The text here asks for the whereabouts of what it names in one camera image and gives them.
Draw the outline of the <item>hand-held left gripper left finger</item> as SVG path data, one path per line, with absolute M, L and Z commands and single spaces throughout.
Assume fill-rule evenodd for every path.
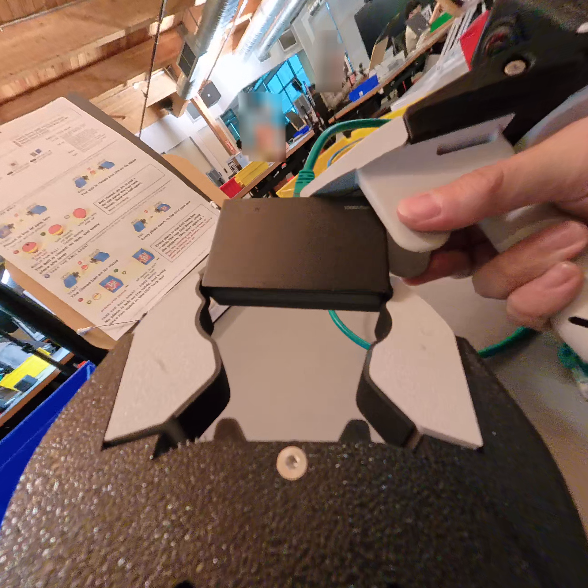
M 133 331 L 104 448 L 152 436 L 156 448 L 196 442 L 227 408 L 229 379 L 201 281 L 184 277 Z

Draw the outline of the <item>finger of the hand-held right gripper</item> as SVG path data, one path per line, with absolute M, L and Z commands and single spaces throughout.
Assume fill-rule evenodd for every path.
M 356 173 L 371 161 L 404 145 L 408 131 L 402 117 L 346 121 L 351 130 L 371 130 L 345 155 L 332 163 L 305 187 L 301 197 L 343 196 L 357 190 Z

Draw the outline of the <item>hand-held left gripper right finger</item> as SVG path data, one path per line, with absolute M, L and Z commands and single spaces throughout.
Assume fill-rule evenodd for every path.
M 431 438 L 483 446 L 457 338 L 415 290 L 393 286 L 356 393 L 364 420 L 397 447 Z

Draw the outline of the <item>yellow plastic bin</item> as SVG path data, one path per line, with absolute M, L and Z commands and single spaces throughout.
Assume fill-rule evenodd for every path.
M 400 118 L 404 115 L 408 107 L 402 107 L 401 109 L 390 111 L 387 114 L 384 114 L 380 117 L 380 120 L 394 120 Z M 330 167 L 334 162 L 338 159 L 342 158 L 346 155 L 350 150 L 354 148 L 354 146 L 363 140 L 364 137 L 368 136 L 369 134 L 373 133 L 376 128 L 360 128 L 360 129 L 353 129 L 351 131 L 345 131 L 343 133 L 337 134 L 334 137 L 334 143 L 330 145 L 328 148 L 324 147 L 318 156 L 317 161 L 313 167 L 313 172 L 315 177 L 318 177 L 321 173 L 323 173 L 328 167 Z M 292 198 L 295 193 L 295 185 L 296 181 L 298 180 L 298 174 L 294 176 L 291 180 L 289 180 L 284 187 L 277 190 L 277 196 L 280 198 Z
M 256 178 L 261 176 L 266 170 L 268 170 L 273 163 L 271 162 L 251 162 L 241 169 L 235 176 L 234 179 L 241 187 L 246 187 L 252 183 Z

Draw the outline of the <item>black network switch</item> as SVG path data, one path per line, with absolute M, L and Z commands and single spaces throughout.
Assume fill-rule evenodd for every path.
M 361 196 L 231 200 L 201 290 L 227 306 L 378 312 L 393 295 L 387 233 Z

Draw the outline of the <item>person's right hand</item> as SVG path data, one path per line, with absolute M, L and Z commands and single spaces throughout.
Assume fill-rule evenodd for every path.
M 501 254 L 477 228 L 487 217 L 544 203 L 574 220 L 549 226 Z M 545 329 L 584 283 L 573 260 L 587 249 L 587 118 L 511 158 L 402 200 L 398 217 L 414 231 L 452 233 L 407 285 L 471 276 L 478 295 L 506 301 L 513 323 Z

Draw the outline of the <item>blue plastic bin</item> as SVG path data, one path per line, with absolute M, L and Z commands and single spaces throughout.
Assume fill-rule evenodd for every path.
M 1 520 L 4 519 L 19 480 L 42 438 L 95 369 L 93 363 L 84 362 L 75 374 L 1 440 Z
M 371 72 L 369 77 L 366 77 L 361 83 L 355 84 L 349 92 L 348 100 L 350 103 L 357 102 L 366 94 L 374 90 L 379 84 L 378 75 L 376 72 Z

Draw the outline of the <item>instruction sheet board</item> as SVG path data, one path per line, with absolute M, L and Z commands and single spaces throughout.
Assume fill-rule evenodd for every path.
M 107 347 L 206 259 L 220 208 L 71 100 L 1 124 L 1 256 Z

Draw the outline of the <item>silver ventilation duct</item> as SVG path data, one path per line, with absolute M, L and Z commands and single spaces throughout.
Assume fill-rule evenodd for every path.
M 183 35 L 177 66 L 180 69 L 176 92 L 183 100 L 192 98 L 196 86 L 196 67 L 210 45 L 224 32 L 235 14 L 234 1 L 206 1 L 195 33 Z
M 277 13 L 276 18 L 261 38 L 256 48 L 255 55 L 258 61 L 269 59 L 270 51 L 279 37 L 290 27 L 292 21 L 306 6 L 308 1 L 285 1 Z

